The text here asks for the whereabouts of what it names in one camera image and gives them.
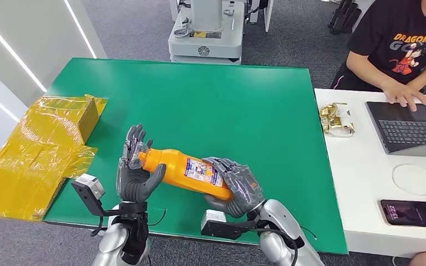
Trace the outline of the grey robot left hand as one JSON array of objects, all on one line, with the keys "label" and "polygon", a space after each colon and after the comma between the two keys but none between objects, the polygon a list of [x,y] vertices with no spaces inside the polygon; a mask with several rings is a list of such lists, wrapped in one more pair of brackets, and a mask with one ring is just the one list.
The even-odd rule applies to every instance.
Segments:
[{"label": "grey robot left hand", "polygon": [[154,173],[129,167],[137,144],[141,143],[147,148],[152,146],[152,139],[144,141],[145,135],[142,124],[131,126],[127,132],[116,174],[116,190],[122,201],[145,202],[164,179],[164,163],[158,164]]}]

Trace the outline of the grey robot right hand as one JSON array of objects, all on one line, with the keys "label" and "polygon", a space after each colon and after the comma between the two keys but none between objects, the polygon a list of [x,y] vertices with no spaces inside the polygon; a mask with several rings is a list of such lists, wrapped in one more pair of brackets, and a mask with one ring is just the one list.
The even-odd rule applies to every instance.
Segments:
[{"label": "grey robot right hand", "polygon": [[227,201],[204,195],[205,201],[212,209],[240,218],[265,201],[263,190],[248,165],[239,164],[229,158],[206,157],[202,160],[213,166],[232,193],[232,199]]}]

